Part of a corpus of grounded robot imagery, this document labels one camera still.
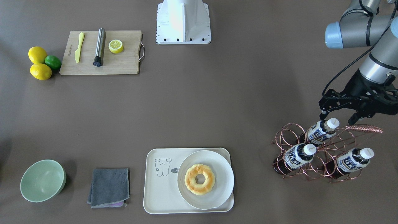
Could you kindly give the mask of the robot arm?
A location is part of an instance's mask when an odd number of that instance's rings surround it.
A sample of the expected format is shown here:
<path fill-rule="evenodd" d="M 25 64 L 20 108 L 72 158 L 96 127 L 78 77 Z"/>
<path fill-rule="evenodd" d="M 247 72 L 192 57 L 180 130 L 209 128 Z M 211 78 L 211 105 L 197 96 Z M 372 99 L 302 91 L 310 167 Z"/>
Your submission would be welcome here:
<path fill-rule="evenodd" d="M 324 88 L 319 101 L 320 119 L 341 108 L 355 110 L 350 125 L 376 113 L 396 115 L 397 89 L 393 82 L 398 71 L 397 1 L 392 14 L 380 16 L 379 0 L 353 0 L 340 21 L 325 30 L 330 49 L 369 47 L 367 58 L 341 92 Z"/>

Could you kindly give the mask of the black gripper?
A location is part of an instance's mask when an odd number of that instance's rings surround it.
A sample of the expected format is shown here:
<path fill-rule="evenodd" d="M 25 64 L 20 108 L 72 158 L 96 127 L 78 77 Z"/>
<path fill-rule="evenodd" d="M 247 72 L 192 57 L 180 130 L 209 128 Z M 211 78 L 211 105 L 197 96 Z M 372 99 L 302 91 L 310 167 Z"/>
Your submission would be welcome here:
<path fill-rule="evenodd" d="M 397 89 L 392 84 L 396 77 L 390 72 L 384 76 L 386 80 L 378 84 L 366 79 L 357 70 L 343 91 L 329 89 L 320 100 L 320 120 L 325 120 L 330 112 L 341 108 L 357 111 L 348 119 L 350 126 L 361 120 L 362 116 L 373 116 L 375 113 L 396 115 Z"/>

